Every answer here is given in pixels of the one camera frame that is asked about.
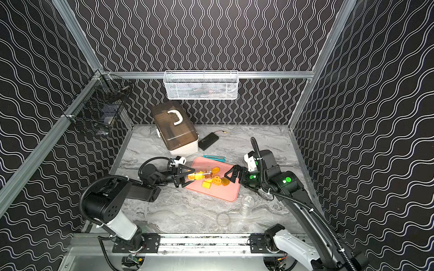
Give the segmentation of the square waffle cookie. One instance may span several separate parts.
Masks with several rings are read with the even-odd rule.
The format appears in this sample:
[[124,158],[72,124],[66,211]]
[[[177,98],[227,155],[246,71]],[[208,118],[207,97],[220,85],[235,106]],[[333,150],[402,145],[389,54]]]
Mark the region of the square waffle cookie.
[[211,188],[211,183],[207,182],[207,181],[203,181],[202,182],[202,187],[206,188],[206,189],[210,189]]

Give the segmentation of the clear jar yellow cookies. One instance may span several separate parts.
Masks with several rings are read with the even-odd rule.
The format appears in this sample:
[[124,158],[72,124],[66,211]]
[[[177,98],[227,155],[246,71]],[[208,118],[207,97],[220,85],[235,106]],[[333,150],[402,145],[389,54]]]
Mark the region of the clear jar yellow cookies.
[[255,202],[254,198],[250,195],[246,195],[241,200],[240,214],[244,217],[248,217],[252,214]]

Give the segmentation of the pretzel shaped cookie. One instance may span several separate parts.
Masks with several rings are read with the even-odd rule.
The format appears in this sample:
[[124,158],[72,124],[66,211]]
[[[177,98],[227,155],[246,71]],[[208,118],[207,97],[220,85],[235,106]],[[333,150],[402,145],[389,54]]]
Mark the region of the pretzel shaped cookie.
[[214,185],[219,186],[219,185],[222,185],[222,180],[221,180],[221,178],[220,178],[219,176],[215,176],[215,177],[213,177],[213,179],[212,179],[212,183],[213,183]]

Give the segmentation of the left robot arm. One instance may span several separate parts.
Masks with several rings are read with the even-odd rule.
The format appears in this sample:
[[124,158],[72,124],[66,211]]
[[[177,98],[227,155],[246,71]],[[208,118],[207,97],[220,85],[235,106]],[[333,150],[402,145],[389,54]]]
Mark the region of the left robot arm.
[[153,157],[138,170],[138,179],[121,175],[107,175],[91,183],[79,201],[81,215],[109,233],[108,240],[122,245],[130,252],[145,246],[142,229],[122,211],[126,199],[153,203],[162,187],[174,184],[176,188],[192,183],[188,175],[196,173],[185,165],[184,157]]

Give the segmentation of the clear jar dark cookies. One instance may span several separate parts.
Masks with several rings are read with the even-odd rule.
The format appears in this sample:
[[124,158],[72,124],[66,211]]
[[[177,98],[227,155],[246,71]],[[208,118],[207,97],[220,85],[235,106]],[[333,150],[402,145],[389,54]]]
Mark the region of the clear jar dark cookies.
[[212,171],[198,171],[187,175],[188,180],[191,181],[206,181],[211,182],[214,177],[214,173]]

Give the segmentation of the yellow cookie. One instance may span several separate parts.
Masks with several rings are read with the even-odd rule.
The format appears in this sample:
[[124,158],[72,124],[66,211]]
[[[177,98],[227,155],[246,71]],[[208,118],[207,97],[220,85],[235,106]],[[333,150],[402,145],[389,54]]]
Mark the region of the yellow cookie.
[[218,174],[219,171],[220,171],[220,168],[219,168],[219,167],[214,167],[214,168],[211,170],[212,174],[214,174],[214,175]]

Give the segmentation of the clear jar lid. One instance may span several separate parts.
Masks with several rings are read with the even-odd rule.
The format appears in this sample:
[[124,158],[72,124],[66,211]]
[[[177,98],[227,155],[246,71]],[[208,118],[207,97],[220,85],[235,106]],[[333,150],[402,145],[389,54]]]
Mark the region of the clear jar lid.
[[226,228],[231,223],[231,218],[227,213],[220,213],[217,215],[216,221],[218,226]]

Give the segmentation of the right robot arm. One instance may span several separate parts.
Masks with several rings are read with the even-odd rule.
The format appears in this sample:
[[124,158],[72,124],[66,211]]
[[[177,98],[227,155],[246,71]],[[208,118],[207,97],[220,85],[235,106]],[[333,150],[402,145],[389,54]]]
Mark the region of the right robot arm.
[[270,150],[260,150],[257,140],[250,139],[253,150],[247,167],[233,166],[225,173],[230,182],[238,182],[262,199],[276,199],[296,218],[311,240],[308,245],[292,236],[282,225],[268,228],[259,239],[250,242],[251,251],[264,248],[269,253],[286,253],[294,259],[294,268],[301,264],[309,271],[364,271],[367,257],[346,245],[332,229],[309,197],[303,183],[291,171],[283,172]]

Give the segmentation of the brown round cookie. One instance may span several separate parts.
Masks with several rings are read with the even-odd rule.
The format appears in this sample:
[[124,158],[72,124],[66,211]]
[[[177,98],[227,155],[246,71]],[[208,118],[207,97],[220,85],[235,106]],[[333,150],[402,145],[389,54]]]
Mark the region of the brown round cookie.
[[230,183],[230,180],[229,179],[227,179],[227,178],[222,178],[222,185],[223,186],[227,186],[227,185],[229,185],[229,183]]

